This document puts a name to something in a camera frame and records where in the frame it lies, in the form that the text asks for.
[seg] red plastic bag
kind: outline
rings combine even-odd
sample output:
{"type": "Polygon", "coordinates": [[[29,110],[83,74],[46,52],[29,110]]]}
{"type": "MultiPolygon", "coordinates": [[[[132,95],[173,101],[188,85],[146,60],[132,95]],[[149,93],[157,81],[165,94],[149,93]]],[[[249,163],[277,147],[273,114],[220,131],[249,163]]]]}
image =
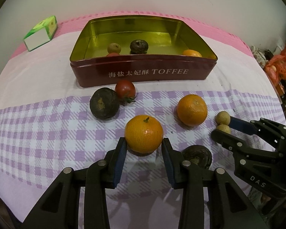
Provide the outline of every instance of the red plastic bag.
{"type": "Polygon", "coordinates": [[[275,66],[279,79],[286,80],[286,55],[275,55],[270,59],[269,63],[265,66],[275,66]]]}
{"type": "Polygon", "coordinates": [[[268,64],[265,66],[264,71],[272,81],[273,85],[276,87],[278,85],[278,73],[268,64]]]}

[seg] white wall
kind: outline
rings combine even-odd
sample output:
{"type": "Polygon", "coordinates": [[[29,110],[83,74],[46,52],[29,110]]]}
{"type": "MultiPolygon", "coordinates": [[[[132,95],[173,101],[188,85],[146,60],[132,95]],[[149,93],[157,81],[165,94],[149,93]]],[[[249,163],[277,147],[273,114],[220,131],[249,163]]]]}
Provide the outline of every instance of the white wall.
{"type": "Polygon", "coordinates": [[[0,73],[23,36],[39,21],[58,21],[100,11],[151,10],[195,18],[273,50],[286,38],[281,0],[7,0],[0,10],[0,73]]]}

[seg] silver rivet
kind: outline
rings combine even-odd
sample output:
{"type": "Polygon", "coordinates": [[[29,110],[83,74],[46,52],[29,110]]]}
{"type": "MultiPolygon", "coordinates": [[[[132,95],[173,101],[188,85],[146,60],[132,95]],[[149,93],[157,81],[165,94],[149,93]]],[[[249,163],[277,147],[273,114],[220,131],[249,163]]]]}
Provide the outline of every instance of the silver rivet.
{"type": "Polygon", "coordinates": [[[190,166],[191,165],[191,162],[189,160],[183,160],[182,161],[182,165],[183,166],[190,166]]]}
{"type": "Polygon", "coordinates": [[[63,172],[64,172],[65,174],[69,174],[71,171],[72,171],[72,169],[71,169],[70,167],[66,167],[66,168],[64,168],[64,170],[63,170],[63,172]]]}
{"type": "Polygon", "coordinates": [[[221,174],[221,175],[225,173],[225,171],[224,171],[223,168],[218,168],[218,169],[216,169],[216,172],[217,172],[218,174],[221,174]]]}
{"type": "Polygon", "coordinates": [[[107,164],[107,162],[104,159],[98,161],[98,166],[104,166],[106,164],[107,164]]]}

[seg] checkered tablecloth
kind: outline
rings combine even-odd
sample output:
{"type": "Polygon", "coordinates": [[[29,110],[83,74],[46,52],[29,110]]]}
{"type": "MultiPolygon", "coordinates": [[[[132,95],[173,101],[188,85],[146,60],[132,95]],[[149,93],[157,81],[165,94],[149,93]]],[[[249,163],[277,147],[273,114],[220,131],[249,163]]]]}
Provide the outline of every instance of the checkered tablecloth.
{"type": "MultiPolygon", "coordinates": [[[[0,170],[21,182],[47,188],[64,167],[88,167],[115,148],[124,136],[126,123],[135,115],[151,115],[162,124],[164,137],[173,148],[189,145],[208,147],[213,155],[211,169],[234,170],[230,152],[212,142],[210,132],[216,127],[214,116],[222,110],[243,120],[260,117],[285,124],[277,98],[270,96],[214,91],[140,92],[137,101],[121,106],[118,114],[108,120],[96,120],[89,110],[90,97],[69,96],[0,110],[0,170]],[[200,95],[208,106],[208,116],[197,128],[184,126],[175,107],[184,95],[200,95]]],[[[256,136],[232,131],[255,148],[271,150],[256,136]]],[[[147,157],[127,153],[121,182],[108,190],[111,199],[127,199],[159,194],[169,189],[161,151],[147,157]]]]}

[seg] tablecloth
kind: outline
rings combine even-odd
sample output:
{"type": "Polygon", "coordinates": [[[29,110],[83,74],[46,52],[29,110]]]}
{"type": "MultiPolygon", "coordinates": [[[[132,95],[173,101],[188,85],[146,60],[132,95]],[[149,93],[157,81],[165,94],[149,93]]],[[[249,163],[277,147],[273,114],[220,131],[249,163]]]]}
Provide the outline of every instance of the tablecloth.
{"type": "MultiPolygon", "coordinates": [[[[247,121],[264,117],[286,124],[268,78],[236,36],[189,18],[148,11],[114,11],[62,22],[51,42],[32,52],[20,46],[0,75],[0,197],[23,221],[64,167],[81,169],[102,159],[124,135],[126,123],[139,114],[157,118],[175,149],[192,144],[208,147],[213,155],[211,169],[225,168],[248,194],[250,186],[233,175],[231,153],[209,137],[214,116],[221,110],[247,121]],[[136,103],[120,107],[109,121],[96,120],[89,111],[89,99],[99,87],[78,86],[69,56],[88,20],[119,14],[185,21],[218,56],[217,65],[204,81],[135,83],[136,103]],[[184,127],[175,114],[179,99],[190,93],[202,96],[208,106],[206,121],[195,129],[184,127]]],[[[232,133],[253,147],[272,150],[257,136],[232,133]]],[[[170,189],[161,151],[147,157],[127,153],[120,184],[106,194],[111,228],[178,227],[182,193],[170,189]]],[[[206,228],[208,221],[205,206],[206,228]]],[[[83,195],[79,224],[82,228],[83,195]]]]}

